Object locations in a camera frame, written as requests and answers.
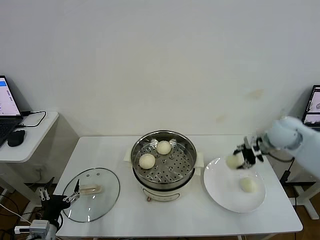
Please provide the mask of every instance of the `stain on wall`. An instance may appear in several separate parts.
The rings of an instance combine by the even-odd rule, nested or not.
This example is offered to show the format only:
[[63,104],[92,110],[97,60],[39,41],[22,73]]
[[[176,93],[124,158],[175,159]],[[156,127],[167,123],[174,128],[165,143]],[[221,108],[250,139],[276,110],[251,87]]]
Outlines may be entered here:
[[264,92],[265,92],[265,90],[263,90],[263,89],[256,89],[256,90],[253,90],[253,91],[247,93],[245,95],[245,97],[247,99],[251,99],[251,100],[259,100],[264,95]]
[[222,123],[224,123],[224,122],[227,120],[227,117],[228,117],[227,114],[222,114],[222,115],[220,115],[220,116],[218,116],[218,117],[215,118],[215,122],[216,122],[217,124],[222,124]]

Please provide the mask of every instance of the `computer mouse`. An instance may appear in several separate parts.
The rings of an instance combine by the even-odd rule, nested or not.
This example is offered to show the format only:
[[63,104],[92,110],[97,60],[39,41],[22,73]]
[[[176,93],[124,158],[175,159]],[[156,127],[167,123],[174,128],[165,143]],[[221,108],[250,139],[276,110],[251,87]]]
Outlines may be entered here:
[[25,130],[13,131],[8,136],[8,139],[7,139],[8,140],[8,145],[10,147],[19,146],[20,144],[23,143],[23,141],[25,139],[25,134],[26,134]]

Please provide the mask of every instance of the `perforated steamer tray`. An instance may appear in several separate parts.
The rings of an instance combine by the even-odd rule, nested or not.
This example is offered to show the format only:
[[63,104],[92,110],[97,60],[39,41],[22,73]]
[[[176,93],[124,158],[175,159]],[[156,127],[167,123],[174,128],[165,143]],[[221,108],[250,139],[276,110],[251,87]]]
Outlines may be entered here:
[[[166,155],[157,152],[157,144],[168,141],[171,151]],[[155,165],[142,169],[139,159],[143,154],[152,154]],[[155,190],[172,190],[189,181],[195,169],[197,152],[193,143],[178,132],[158,130],[141,137],[133,146],[130,154],[135,176],[146,187]]]

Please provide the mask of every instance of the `white desk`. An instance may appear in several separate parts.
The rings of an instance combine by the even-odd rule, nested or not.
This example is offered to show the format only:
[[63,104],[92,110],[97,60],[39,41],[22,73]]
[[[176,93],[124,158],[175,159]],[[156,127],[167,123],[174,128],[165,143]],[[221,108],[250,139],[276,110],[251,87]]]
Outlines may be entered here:
[[[24,180],[6,163],[24,163],[30,159],[45,135],[58,119],[56,111],[47,111],[45,118],[37,127],[18,128],[25,130],[24,141],[21,145],[10,147],[7,141],[0,146],[0,178],[30,200],[27,210],[41,204],[40,198],[24,184]],[[43,117],[43,113],[32,114],[22,121],[25,125],[35,125]]]
[[[62,237],[190,237],[276,234],[301,231],[303,226],[269,162],[257,163],[264,179],[264,203],[250,213],[235,213],[218,205],[206,192],[202,176],[194,176],[188,192],[171,202],[146,201],[146,196],[123,158],[139,137],[81,137],[57,185],[62,194],[78,173],[96,167],[112,170],[120,181],[114,207],[103,217],[78,223],[64,216],[58,236]],[[230,154],[241,135],[189,136],[205,165]]]

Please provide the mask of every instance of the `monitor screen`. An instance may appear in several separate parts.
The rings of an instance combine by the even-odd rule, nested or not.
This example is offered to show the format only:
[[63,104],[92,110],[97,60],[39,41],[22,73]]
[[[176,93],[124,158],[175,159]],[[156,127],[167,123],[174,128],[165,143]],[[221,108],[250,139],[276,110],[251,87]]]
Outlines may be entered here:
[[20,112],[11,95],[6,79],[0,77],[0,117],[20,116]]
[[306,111],[304,113],[303,123],[307,126],[320,125],[320,86],[315,85],[312,89]]

